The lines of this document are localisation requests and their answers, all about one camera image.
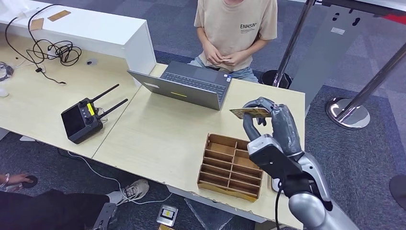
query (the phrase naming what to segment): red object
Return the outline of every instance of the red object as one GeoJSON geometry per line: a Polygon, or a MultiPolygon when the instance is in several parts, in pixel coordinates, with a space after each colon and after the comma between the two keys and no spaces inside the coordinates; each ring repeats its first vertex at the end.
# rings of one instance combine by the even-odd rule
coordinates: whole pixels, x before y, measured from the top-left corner
{"type": "Polygon", "coordinates": [[[396,16],[396,15],[389,14],[389,15],[385,16],[384,18],[406,25],[406,16],[396,16]]]}

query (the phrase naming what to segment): chrome stand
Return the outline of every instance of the chrome stand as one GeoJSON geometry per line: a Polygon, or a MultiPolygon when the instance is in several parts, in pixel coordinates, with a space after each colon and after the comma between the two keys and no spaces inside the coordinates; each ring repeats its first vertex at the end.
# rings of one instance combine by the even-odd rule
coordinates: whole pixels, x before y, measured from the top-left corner
{"type": "Polygon", "coordinates": [[[406,43],[352,101],[346,98],[333,98],[329,101],[326,104],[328,117],[330,117],[334,123],[348,129],[359,129],[367,126],[370,121],[370,115],[362,104],[364,104],[368,97],[389,77],[389,73],[405,56],[406,43]]]}
{"type": "Polygon", "coordinates": [[[286,66],[289,59],[293,53],[294,46],[296,45],[297,38],[302,31],[303,24],[305,23],[306,17],[310,12],[310,8],[315,4],[316,0],[306,0],[306,3],[300,13],[299,20],[297,21],[296,27],[294,28],[291,40],[289,41],[288,47],[285,50],[281,64],[278,70],[269,70],[265,72],[262,76],[267,76],[269,80],[262,79],[262,83],[272,83],[272,86],[288,89],[292,83],[292,79],[288,74],[285,74],[286,66]]]}

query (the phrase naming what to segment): beige t-shirt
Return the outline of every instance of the beige t-shirt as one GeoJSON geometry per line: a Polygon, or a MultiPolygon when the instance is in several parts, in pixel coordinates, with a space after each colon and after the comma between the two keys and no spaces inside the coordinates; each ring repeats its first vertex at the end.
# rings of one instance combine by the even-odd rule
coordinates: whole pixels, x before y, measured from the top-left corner
{"type": "MultiPolygon", "coordinates": [[[[227,5],[224,0],[198,0],[195,27],[202,27],[207,39],[227,56],[248,49],[256,40],[276,38],[278,6],[276,0],[244,0],[237,5],[227,5]]],[[[207,66],[214,67],[204,52],[199,55],[207,66]]],[[[237,71],[248,67],[252,56],[236,66],[224,63],[216,67],[237,71]]]]}

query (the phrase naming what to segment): sneaker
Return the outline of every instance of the sneaker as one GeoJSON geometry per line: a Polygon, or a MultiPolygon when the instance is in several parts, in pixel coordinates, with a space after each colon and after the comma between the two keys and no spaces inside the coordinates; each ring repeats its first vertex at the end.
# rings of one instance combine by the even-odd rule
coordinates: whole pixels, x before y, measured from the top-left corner
{"type": "MultiPolygon", "coordinates": [[[[134,183],[130,184],[126,188],[122,189],[122,192],[124,193],[124,196],[126,196],[130,200],[139,200],[143,198],[149,190],[149,184],[148,181],[145,179],[135,181],[134,183]]],[[[128,199],[125,199],[124,197],[120,202],[118,202],[117,205],[129,202],[128,199]]]]}

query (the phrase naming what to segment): gray carpet floor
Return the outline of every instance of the gray carpet floor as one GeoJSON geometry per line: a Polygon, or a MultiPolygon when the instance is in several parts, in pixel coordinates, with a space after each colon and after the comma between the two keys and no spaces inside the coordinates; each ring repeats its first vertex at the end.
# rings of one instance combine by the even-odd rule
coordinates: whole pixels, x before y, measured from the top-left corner
{"type": "MultiPolygon", "coordinates": [[[[157,61],[161,63],[169,60],[187,62],[201,52],[192,25],[196,0],[45,1],[147,19],[157,61]]],[[[277,68],[302,7],[298,2],[278,2],[278,39],[255,54],[254,70],[277,68]]],[[[287,72],[291,75],[297,71],[324,15],[322,6],[312,9],[288,66],[287,72]]],[[[404,25],[381,18],[368,22],[337,69],[332,71],[327,86],[313,101],[306,118],[306,150],[319,160],[333,197],[362,230],[403,230],[406,226],[406,211],[396,204],[388,190],[392,176],[406,173],[406,63],[402,63],[375,93],[376,96],[366,103],[371,123],[365,129],[348,131],[336,126],[326,117],[324,104],[332,97],[354,96],[406,41],[405,37],[404,25]]],[[[9,134],[0,142],[0,169],[2,172],[30,172],[38,176],[38,186],[24,193],[37,195],[56,188],[68,193],[104,194],[116,189],[114,182],[94,175],[84,163],[58,155],[51,146],[21,143],[18,138],[16,134],[9,134]]],[[[122,184],[137,179],[126,172],[94,164],[98,165],[96,170],[119,179],[122,184]]],[[[150,193],[142,201],[164,199],[169,194],[165,186],[150,184],[150,193]]],[[[173,195],[166,203],[180,208],[176,230],[203,229],[183,197],[173,195]]],[[[160,204],[121,206],[118,229],[157,229],[155,220],[159,207],[160,204]]],[[[253,223],[234,217],[224,229],[249,230],[253,229],[253,223]]]]}

